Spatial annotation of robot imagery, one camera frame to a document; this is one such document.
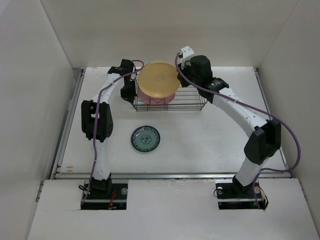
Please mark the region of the pink plate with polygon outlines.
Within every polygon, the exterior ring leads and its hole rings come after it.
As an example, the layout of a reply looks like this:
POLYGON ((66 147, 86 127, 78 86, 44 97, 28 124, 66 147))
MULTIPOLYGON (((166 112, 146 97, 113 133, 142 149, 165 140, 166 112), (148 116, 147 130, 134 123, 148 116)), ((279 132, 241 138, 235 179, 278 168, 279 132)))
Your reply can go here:
POLYGON ((140 89, 138 90, 138 97, 147 105, 167 105, 174 100, 175 96, 176 94, 174 93, 167 97, 157 98, 145 94, 140 89))

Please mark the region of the black wire dish rack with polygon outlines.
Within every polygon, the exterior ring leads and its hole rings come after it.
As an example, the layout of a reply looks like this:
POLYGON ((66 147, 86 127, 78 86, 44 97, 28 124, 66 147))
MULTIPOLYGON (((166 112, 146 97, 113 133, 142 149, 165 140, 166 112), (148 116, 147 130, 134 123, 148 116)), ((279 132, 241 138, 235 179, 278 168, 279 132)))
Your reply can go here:
POLYGON ((208 102, 204 97, 202 97, 198 93, 198 90, 192 85, 189 85, 187 87, 182 87, 182 85, 180 85, 178 90, 175 92, 174 100, 171 101, 169 104, 164 104, 164 105, 145 104, 138 97, 138 91, 140 89, 138 85, 139 74, 140 73, 138 73, 137 77, 135 78, 136 97, 135 97, 134 103, 132 104, 137 111, 168 111, 168 110, 200 111, 208 102))

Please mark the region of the yellow plate front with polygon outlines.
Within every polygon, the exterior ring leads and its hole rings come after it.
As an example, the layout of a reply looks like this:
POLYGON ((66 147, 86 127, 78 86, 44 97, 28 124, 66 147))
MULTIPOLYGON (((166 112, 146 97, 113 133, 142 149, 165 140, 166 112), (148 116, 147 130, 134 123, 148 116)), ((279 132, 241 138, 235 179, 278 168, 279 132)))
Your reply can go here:
POLYGON ((175 66, 156 61, 146 64, 139 72, 137 83, 144 94, 152 98, 166 98, 173 95, 181 83, 175 66))

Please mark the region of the small teal patterned plate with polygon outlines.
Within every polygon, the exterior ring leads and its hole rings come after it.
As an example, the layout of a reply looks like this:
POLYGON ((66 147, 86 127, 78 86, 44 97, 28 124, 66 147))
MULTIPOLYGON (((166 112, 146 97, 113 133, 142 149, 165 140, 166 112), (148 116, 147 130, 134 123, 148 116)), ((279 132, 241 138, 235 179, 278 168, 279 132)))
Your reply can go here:
POLYGON ((138 152, 149 153, 159 146, 161 136, 153 126, 144 125, 133 131, 130 141, 133 148, 138 152))

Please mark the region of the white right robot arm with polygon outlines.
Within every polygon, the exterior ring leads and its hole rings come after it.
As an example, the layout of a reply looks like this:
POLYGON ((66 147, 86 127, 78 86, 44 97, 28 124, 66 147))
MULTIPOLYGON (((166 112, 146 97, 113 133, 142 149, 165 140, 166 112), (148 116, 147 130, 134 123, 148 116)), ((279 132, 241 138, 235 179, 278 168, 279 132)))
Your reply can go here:
POLYGON ((231 185, 232 193, 243 197, 252 189, 265 163, 280 149, 281 123, 276 119, 264 119, 242 104, 228 83, 213 76, 210 60, 206 56, 183 58, 179 53, 175 66, 181 85, 197 88, 203 98, 225 112, 247 135, 245 159, 232 178, 231 185))

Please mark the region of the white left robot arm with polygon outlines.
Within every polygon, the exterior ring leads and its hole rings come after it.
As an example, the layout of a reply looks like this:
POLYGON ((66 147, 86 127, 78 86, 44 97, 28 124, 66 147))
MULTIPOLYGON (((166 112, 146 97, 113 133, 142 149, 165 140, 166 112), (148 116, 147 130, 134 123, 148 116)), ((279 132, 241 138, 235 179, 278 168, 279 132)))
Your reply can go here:
POLYGON ((114 128, 111 103, 120 97, 133 104, 136 97, 136 84, 132 76, 137 76, 133 60, 122 59, 120 66, 112 66, 106 75, 106 82, 90 100, 81 103, 81 130, 92 144, 94 153, 93 166, 88 186, 84 192, 95 192, 100 198, 111 195, 112 186, 108 183, 111 174, 107 160, 107 141, 114 128))

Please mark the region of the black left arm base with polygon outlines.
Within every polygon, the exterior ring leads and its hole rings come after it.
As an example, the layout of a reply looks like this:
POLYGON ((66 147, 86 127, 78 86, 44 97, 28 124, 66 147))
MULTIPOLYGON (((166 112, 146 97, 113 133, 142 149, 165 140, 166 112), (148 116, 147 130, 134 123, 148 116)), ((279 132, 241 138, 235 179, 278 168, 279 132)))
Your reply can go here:
POLYGON ((81 210, 126 210, 128 183, 115 183, 111 178, 79 185, 82 191, 81 210))

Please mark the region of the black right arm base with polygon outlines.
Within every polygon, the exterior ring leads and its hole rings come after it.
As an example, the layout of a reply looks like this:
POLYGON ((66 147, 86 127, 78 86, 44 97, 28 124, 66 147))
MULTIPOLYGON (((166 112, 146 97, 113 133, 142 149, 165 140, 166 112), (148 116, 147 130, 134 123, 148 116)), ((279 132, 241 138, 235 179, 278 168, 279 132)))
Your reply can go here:
POLYGON ((266 210, 268 197, 258 181, 245 188, 238 188, 231 179, 215 181, 213 195, 219 210, 266 210))

